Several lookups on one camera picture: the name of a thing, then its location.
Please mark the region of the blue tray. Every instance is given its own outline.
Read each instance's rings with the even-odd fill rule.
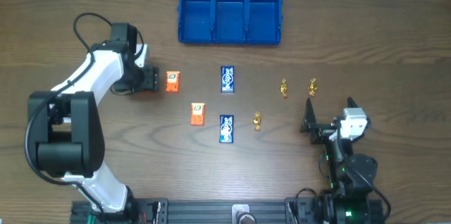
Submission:
[[[178,39],[187,44],[279,44],[282,0],[180,0]]]

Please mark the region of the wooden table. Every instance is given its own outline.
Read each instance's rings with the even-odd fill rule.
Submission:
[[[161,72],[179,70],[179,94],[116,97],[99,106],[106,162],[139,197],[284,199],[327,189],[322,148],[299,133],[307,87],[329,123],[354,97],[373,123],[354,152],[378,161],[375,186],[389,198],[389,223],[451,220],[451,0],[284,0],[279,46],[184,45],[178,0],[0,0],[0,218],[67,223],[73,188],[40,180],[23,154],[27,98],[66,79],[85,59],[72,31],[79,13],[129,22]],[[90,43],[109,28],[84,18]],[[232,64],[236,93],[219,92]],[[288,99],[278,88],[287,79]],[[190,126],[190,104],[206,123]],[[262,131],[251,123],[261,111]],[[235,143],[218,143],[219,115],[235,115]]]

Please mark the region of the gold candy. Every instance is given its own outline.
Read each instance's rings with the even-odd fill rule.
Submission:
[[[282,85],[280,86],[280,91],[283,94],[283,98],[288,98],[287,94],[286,94],[287,90],[288,90],[287,80],[286,79],[282,79]]]
[[[261,122],[261,120],[260,120],[260,111],[257,111],[255,113],[255,118],[254,118],[254,120],[252,122],[255,125],[255,130],[260,130],[260,122]]]
[[[314,97],[315,92],[316,92],[316,78],[312,78],[312,79],[310,79],[309,95],[311,97]]]

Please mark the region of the tic tac label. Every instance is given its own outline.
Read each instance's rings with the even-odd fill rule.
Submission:
[[[221,115],[219,143],[233,143],[233,115]]]
[[[233,66],[221,66],[221,92],[235,93],[235,78]]]

